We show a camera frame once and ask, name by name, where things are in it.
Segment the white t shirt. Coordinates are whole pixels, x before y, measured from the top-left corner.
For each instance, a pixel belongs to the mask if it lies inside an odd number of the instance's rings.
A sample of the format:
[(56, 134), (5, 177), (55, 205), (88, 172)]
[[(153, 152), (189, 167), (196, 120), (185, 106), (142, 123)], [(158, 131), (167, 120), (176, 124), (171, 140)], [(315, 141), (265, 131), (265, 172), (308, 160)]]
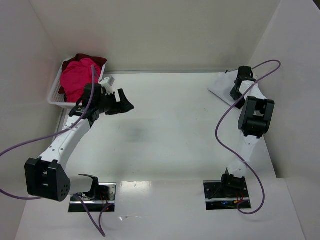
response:
[(245, 77), (246, 80), (250, 78), (250, 74), (247, 75), (242, 71), (227, 71), (219, 72), (212, 82), (209, 83), (208, 90), (223, 100), (228, 105), (232, 106), (236, 101), (230, 96), (230, 92), (235, 85), (235, 80), (239, 77)]

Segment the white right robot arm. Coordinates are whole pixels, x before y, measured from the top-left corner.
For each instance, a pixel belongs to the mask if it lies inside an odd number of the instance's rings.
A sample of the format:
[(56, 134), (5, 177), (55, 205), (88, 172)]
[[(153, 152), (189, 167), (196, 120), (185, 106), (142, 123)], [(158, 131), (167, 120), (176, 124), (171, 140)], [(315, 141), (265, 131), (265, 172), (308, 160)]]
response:
[(241, 110), (238, 120), (241, 136), (236, 150), (241, 159), (234, 160), (222, 175), (221, 192), (227, 198), (244, 197), (247, 165), (256, 144), (268, 132), (271, 124), (275, 102), (267, 99), (255, 82), (251, 67), (240, 66), (229, 92), (230, 99), (238, 101), (235, 107)]

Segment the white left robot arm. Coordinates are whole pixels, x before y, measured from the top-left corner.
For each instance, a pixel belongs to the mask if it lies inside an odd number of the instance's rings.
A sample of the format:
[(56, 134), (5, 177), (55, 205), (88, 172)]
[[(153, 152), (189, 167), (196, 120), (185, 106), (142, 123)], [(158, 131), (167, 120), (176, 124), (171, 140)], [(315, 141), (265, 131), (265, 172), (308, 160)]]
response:
[(124, 90), (108, 93), (99, 83), (89, 83), (71, 109), (67, 122), (53, 143), (38, 158), (25, 165), (27, 192), (31, 196), (62, 202), (68, 195), (94, 199), (99, 193), (99, 179), (89, 174), (69, 178), (65, 172), (69, 158), (80, 140), (100, 115), (124, 114), (134, 109)]

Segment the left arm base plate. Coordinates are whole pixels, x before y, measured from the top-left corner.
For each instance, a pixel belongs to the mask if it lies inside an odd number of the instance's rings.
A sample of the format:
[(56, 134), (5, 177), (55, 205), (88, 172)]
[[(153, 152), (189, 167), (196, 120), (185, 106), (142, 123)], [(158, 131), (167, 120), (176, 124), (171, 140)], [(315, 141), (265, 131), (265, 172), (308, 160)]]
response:
[(101, 212), (106, 208), (105, 212), (115, 211), (117, 184), (114, 183), (100, 183), (98, 193), (94, 198), (88, 198), (84, 193), (78, 193), (77, 197), (70, 198), (68, 212), (69, 213), (84, 213), (86, 210), (82, 205), (87, 207), (90, 213)]

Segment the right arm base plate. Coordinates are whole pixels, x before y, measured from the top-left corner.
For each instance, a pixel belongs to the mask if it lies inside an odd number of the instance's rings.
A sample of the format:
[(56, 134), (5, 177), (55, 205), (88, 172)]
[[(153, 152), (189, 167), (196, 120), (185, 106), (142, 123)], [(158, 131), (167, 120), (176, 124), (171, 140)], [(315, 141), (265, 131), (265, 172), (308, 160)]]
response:
[(204, 198), (207, 211), (213, 210), (236, 210), (237, 204), (241, 203), (240, 209), (251, 209), (250, 196), (246, 183), (241, 190), (226, 193), (221, 187), (221, 181), (204, 181)]

